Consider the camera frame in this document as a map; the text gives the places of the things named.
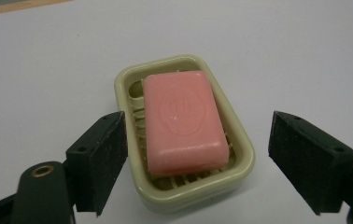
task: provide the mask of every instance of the white table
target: white table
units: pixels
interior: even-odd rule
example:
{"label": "white table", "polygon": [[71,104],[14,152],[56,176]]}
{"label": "white table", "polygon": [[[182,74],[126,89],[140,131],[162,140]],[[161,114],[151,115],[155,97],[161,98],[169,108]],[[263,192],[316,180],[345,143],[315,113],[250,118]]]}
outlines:
{"label": "white table", "polygon": [[274,110],[353,148],[353,1],[72,1],[0,14],[0,199],[21,173],[118,110],[126,66],[202,57],[256,149],[241,188],[173,215],[150,212],[126,163],[104,213],[78,223],[346,223],[317,217],[268,157]]}

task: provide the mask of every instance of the pink soap bar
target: pink soap bar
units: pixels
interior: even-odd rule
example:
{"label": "pink soap bar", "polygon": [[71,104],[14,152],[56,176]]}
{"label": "pink soap bar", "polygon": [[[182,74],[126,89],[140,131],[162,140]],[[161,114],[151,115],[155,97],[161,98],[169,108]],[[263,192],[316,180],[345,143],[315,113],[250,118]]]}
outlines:
{"label": "pink soap bar", "polygon": [[226,165],[229,148],[204,72],[149,76],[144,96],[151,174],[184,175]]}

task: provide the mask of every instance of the screw hole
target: screw hole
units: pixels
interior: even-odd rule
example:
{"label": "screw hole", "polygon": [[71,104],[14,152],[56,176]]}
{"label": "screw hole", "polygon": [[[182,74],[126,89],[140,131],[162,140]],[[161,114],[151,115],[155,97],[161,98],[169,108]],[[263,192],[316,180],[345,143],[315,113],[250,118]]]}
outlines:
{"label": "screw hole", "polygon": [[344,152],[345,150],[342,147],[335,147],[333,150],[337,152]]}
{"label": "screw hole", "polygon": [[42,177],[45,175],[50,174],[51,172],[53,172],[54,167],[51,165],[43,165],[43,166],[39,166],[36,169],[33,170],[33,172],[31,173],[31,175],[33,177]]}
{"label": "screw hole", "polygon": [[86,147],[78,147],[78,152],[85,152],[87,151]]}

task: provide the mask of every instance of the soap dish ridge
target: soap dish ridge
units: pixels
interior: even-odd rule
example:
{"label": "soap dish ridge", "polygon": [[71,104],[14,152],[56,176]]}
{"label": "soap dish ridge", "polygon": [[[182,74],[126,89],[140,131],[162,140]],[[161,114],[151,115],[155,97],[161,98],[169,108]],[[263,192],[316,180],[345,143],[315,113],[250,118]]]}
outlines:
{"label": "soap dish ridge", "polygon": [[[147,76],[177,71],[207,75],[226,139],[229,162],[218,170],[191,175],[156,177],[148,172],[145,106],[142,84]],[[208,198],[237,189],[255,161],[252,144],[233,108],[206,63],[194,55],[179,55],[123,69],[115,79],[118,107],[125,112],[128,160],[136,190],[152,211],[172,213]]]}

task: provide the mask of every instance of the soap dish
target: soap dish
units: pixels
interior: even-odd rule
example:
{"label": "soap dish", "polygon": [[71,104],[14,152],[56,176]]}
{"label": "soap dish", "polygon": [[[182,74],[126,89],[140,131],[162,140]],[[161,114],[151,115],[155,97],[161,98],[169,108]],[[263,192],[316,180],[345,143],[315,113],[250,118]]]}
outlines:
{"label": "soap dish", "polygon": [[[148,172],[145,105],[142,84],[147,76],[177,71],[204,71],[207,75],[227,142],[229,162],[218,170],[191,175],[156,177]],[[119,110],[125,112],[128,160],[136,190],[152,211],[172,213],[237,189],[255,161],[253,146],[206,63],[193,55],[180,55],[122,70],[115,80]]]}

